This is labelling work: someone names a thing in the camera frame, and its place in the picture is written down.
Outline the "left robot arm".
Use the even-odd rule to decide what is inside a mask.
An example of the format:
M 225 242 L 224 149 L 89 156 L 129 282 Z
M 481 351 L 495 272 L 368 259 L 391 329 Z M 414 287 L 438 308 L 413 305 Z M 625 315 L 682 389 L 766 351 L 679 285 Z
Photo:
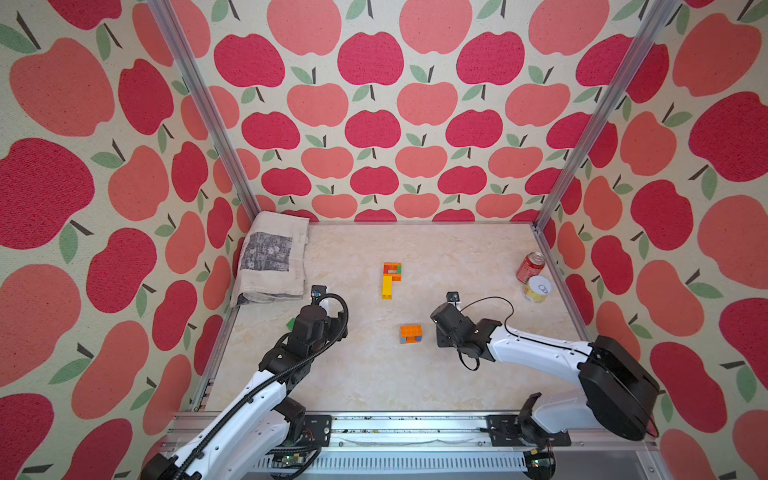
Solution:
M 314 360 L 348 332 L 349 309 L 326 293 L 301 308 L 291 332 L 259 363 L 240 397 L 172 456 L 154 455 L 142 479 L 240 479 L 284 441 L 305 430 L 305 408 L 289 398 Z

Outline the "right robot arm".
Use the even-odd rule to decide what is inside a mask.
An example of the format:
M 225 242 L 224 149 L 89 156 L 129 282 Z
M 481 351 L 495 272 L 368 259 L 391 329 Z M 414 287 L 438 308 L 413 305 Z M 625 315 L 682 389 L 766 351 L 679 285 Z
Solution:
M 475 323 L 449 302 L 430 318 L 438 346 L 456 349 L 461 358 L 523 365 L 575 386 L 556 395 L 530 395 L 511 425 L 498 429 L 524 445 L 542 448 L 571 429 L 603 428 L 630 441 L 641 441 L 656 429 L 652 410 L 659 383 L 611 337 L 566 341 L 491 319 Z

